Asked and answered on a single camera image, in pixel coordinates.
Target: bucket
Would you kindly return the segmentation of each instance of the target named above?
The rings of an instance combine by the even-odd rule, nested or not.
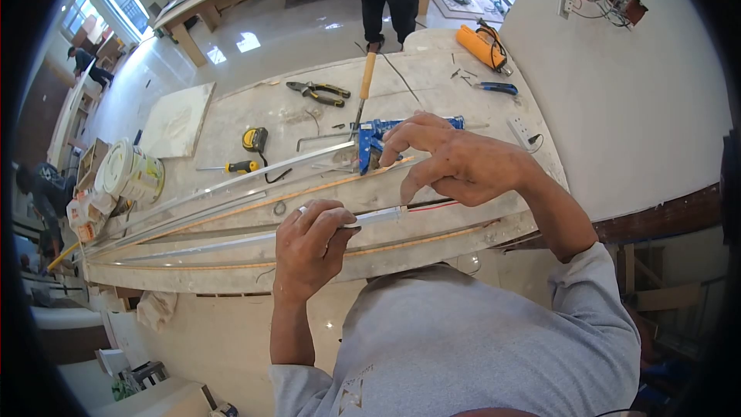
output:
[[[156,201],[164,186],[162,162],[125,137],[108,150],[97,175],[102,178],[96,176],[96,185],[100,183],[106,193],[145,203]]]

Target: tape measure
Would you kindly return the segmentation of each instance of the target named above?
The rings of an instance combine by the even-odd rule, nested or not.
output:
[[[267,129],[264,127],[253,127],[242,135],[242,147],[252,153],[264,153],[267,143]]]

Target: finger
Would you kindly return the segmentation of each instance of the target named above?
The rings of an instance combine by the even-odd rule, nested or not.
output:
[[[429,125],[407,123],[386,140],[379,159],[381,166],[391,166],[399,153],[409,147],[422,152],[435,153],[448,139],[448,130]]]
[[[409,169],[399,189],[402,204],[409,203],[422,187],[439,181],[445,176],[454,176],[456,172],[455,166],[447,155],[432,156],[415,164]]]
[[[494,191],[476,183],[445,177],[430,184],[435,192],[454,200],[465,207],[477,207],[493,198]]]
[[[323,255],[329,240],[338,228],[358,220],[347,208],[332,208],[323,211],[315,219],[304,239],[312,255]]]
[[[431,127],[440,127],[443,129],[453,128],[453,126],[451,126],[448,121],[441,118],[440,116],[433,115],[432,113],[425,112],[422,110],[414,110],[414,116],[403,120],[401,123],[395,125],[390,131],[387,131],[383,135],[383,140],[386,141],[388,138],[391,138],[391,136],[394,135],[396,131],[398,131],[399,129],[402,128],[403,125],[408,124],[408,123],[429,125]]]
[[[324,257],[325,261],[329,264],[338,263],[338,269],[341,270],[342,257],[345,255],[345,250],[347,250],[347,242],[358,232],[360,232],[359,228],[337,230],[334,236],[329,239],[329,243],[327,244],[327,253]]]
[[[319,218],[320,214],[324,211],[327,211],[328,209],[342,208],[344,205],[342,205],[342,202],[338,200],[309,200],[304,204],[304,206],[306,209],[301,216],[296,219],[294,226],[300,236],[303,236],[308,232],[310,227],[314,224],[314,221]]]

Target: glass door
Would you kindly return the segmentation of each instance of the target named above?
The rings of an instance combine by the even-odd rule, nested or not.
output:
[[[108,0],[118,15],[131,28],[139,40],[151,35],[152,28],[147,24],[149,14],[139,0]]]

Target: wooden handle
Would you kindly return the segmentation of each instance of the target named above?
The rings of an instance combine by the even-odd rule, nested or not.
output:
[[[368,91],[371,89],[371,79],[373,79],[373,68],[376,65],[376,54],[368,52],[365,58],[365,70],[363,71],[363,82],[360,83],[360,98],[368,99]]]

